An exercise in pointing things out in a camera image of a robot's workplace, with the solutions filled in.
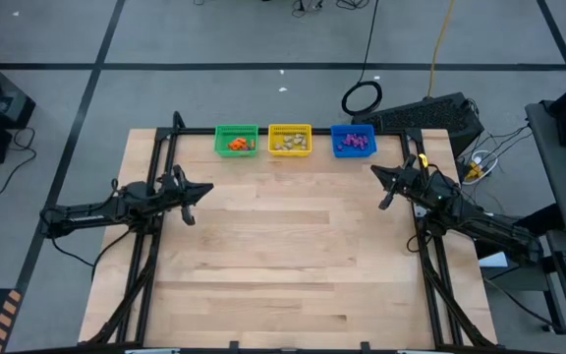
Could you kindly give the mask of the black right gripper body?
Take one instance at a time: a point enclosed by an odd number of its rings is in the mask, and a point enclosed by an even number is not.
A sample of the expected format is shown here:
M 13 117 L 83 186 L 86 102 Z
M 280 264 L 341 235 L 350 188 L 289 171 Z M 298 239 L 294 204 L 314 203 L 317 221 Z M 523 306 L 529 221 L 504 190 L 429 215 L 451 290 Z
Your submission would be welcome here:
M 453 181 L 439 172 L 433 172 L 427 180 L 418 176 L 408 191 L 408 199 L 426 209 L 443 208 L 456 196 Z

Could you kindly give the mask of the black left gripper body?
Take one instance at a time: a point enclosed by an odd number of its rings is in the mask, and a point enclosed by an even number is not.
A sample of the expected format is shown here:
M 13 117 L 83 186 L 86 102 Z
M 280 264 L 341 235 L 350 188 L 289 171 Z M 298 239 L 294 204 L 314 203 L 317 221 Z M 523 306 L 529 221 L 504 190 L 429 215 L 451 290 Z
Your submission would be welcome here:
M 148 199 L 147 209 L 167 209 L 166 193 L 168 191 L 168 183 L 162 181 L 158 190 Z

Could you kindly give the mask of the black keyboard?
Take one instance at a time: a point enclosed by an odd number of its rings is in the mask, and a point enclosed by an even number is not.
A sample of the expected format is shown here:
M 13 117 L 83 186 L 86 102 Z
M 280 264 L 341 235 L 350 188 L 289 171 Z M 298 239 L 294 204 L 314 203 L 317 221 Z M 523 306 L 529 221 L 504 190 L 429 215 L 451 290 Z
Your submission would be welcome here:
M 476 103 L 461 92 L 356 116 L 353 124 L 370 124 L 377 132 L 405 129 L 446 130 L 454 156 L 483 132 Z

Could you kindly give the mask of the green plastic basket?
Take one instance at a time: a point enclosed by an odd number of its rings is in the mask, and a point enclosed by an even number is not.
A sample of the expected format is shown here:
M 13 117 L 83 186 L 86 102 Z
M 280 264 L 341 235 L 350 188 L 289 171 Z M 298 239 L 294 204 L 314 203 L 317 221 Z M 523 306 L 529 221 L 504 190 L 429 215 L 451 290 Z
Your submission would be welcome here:
M 236 139 L 244 138 L 248 142 L 255 140 L 255 149 L 250 150 L 231 150 L 229 143 L 234 143 Z M 257 125 L 218 125 L 215 127 L 214 148 L 222 157 L 249 157 L 254 156 L 258 150 L 258 126 Z

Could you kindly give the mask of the blue plastic basket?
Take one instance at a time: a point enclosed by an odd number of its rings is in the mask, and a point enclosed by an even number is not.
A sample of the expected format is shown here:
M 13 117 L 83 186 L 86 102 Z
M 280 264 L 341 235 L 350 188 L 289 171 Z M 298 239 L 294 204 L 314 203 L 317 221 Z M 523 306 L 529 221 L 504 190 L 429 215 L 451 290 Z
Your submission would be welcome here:
M 361 125 L 334 125 L 330 128 L 332 150 L 336 157 L 338 158 L 348 158 L 348 157 L 369 157 L 376 152 L 376 141 L 374 128 L 372 125 L 361 124 Z M 350 141 L 348 147 L 343 146 L 342 142 L 346 141 L 347 135 L 352 135 L 353 139 Z M 368 140 L 370 145 L 369 150 L 363 150 L 363 146 L 360 143 L 354 147 L 352 141 L 355 141 L 355 135 L 359 135 L 362 138 Z M 342 150 L 336 148 L 337 145 L 343 147 Z

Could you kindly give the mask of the white paper sheet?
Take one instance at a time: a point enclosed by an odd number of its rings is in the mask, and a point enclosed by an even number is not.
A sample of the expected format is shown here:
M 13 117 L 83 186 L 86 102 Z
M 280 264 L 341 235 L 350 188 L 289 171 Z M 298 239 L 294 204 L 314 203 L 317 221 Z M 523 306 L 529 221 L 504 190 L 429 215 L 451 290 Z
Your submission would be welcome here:
M 506 268 L 508 260 L 503 252 L 499 252 L 479 259 L 479 266 L 481 268 Z

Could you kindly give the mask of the yellow plastic basket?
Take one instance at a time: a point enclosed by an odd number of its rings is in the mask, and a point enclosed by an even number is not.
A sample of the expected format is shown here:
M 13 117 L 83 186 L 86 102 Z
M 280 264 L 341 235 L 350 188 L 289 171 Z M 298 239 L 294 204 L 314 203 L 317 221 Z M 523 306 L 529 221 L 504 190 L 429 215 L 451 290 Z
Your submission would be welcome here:
M 293 137 L 295 135 L 300 135 L 298 141 L 294 141 Z M 290 142 L 293 147 L 290 150 L 286 150 L 283 143 L 283 138 L 291 138 Z M 296 147 L 296 143 L 301 141 L 303 138 L 308 139 L 307 150 L 302 150 L 301 147 Z M 311 153 L 312 144 L 312 129 L 309 124 L 272 124 L 268 126 L 267 130 L 267 147 L 268 151 L 274 156 L 280 157 L 307 157 Z M 278 143 L 281 146 L 280 150 L 274 149 L 274 144 Z

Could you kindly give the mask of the black desk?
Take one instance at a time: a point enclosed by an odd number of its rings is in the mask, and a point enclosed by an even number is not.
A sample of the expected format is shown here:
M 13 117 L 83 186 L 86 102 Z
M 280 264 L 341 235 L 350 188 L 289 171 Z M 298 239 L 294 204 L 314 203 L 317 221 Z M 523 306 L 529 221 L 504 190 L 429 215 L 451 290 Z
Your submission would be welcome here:
M 532 103 L 526 106 L 526 113 L 555 203 L 513 223 L 534 234 L 546 234 L 552 251 L 565 252 L 566 146 L 560 144 L 558 120 L 551 114 L 550 105 L 549 101 Z

